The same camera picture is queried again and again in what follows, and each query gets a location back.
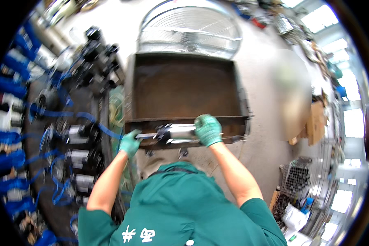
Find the green glove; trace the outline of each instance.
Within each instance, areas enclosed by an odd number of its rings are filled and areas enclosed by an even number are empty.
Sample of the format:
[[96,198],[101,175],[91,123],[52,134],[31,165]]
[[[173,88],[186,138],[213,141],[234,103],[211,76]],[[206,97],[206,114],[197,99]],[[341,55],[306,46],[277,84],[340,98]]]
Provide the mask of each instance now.
[[123,136],[120,142],[119,151],[123,150],[124,152],[126,152],[129,159],[135,155],[135,153],[139,148],[139,144],[142,141],[142,139],[135,140],[135,136],[137,136],[140,133],[141,133],[140,130],[134,130],[130,133],[127,133],[126,135]]
[[196,129],[194,133],[199,138],[201,143],[207,147],[217,142],[222,142],[221,125],[214,116],[210,114],[200,115],[195,121]]

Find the worker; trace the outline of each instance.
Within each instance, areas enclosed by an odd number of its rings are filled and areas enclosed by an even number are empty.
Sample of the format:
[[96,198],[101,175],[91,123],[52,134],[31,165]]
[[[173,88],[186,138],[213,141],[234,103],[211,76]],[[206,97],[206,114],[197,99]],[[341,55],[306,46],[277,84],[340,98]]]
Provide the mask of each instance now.
[[160,166],[135,186],[123,222],[115,225],[110,215],[120,177],[140,145],[135,139],[140,131],[134,130],[123,137],[86,208],[79,210],[80,246],[287,245],[256,180],[224,145],[220,123],[201,115],[194,124],[195,135],[217,159],[237,206],[225,198],[214,178],[178,161]]

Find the industrial fan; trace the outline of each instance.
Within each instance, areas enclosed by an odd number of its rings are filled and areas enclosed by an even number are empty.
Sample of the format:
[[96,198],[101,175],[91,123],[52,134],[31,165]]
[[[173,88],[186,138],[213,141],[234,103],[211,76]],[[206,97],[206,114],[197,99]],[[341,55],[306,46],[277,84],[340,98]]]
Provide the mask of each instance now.
[[193,52],[232,58],[242,37],[230,13],[209,0],[170,0],[144,18],[139,52]]

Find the concrete floor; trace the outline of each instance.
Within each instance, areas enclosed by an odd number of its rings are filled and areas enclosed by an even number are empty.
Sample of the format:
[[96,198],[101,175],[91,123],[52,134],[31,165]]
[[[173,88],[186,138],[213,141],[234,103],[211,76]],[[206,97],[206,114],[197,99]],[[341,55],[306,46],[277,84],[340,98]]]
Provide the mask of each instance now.
[[[84,40],[83,32],[91,25],[100,27],[108,43],[120,45],[119,56],[126,66],[128,56],[136,51],[141,20],[160,2],[162,0],[108,0],[90,12],[79,13],[61,21],[57,27],[74,44]],[[272,26],[262,30],[240,17],[236,17],[236,21],[241,28],[243,41],[233,60],[236,61],[242,85],[248,92],[249,105],[255,117],[252,119],[251,134],[247,141],[228,145],[228,148],[239,157],[243,147],[240,160],[256,178],[264,200],[269,204],[273,191],[279,184],[279,165],[287,164],[293,159],[292,146],[278,137],[281,133],[278,103],[269,68],[276,51],[289,49],[289,46]],[[214,176],[226,197],[234,202],[211,153],[205,147],[190,148],[189,153],[193,162]],[[144,161],[142,154],[137,155],[139,162]],[[164,150],[157,154],[174,158],[177,150]]]

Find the plastic bag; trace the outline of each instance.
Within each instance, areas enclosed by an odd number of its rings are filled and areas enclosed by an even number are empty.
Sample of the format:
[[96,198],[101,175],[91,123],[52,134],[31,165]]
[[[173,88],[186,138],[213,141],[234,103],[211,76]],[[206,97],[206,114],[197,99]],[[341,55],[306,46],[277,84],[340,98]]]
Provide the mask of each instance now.
[[288,204],[286,207],[286,212],[282,217],[282,221],[288,228],[299,231],[306,225],[309,215],[310,213],[304,214],[293,205]]

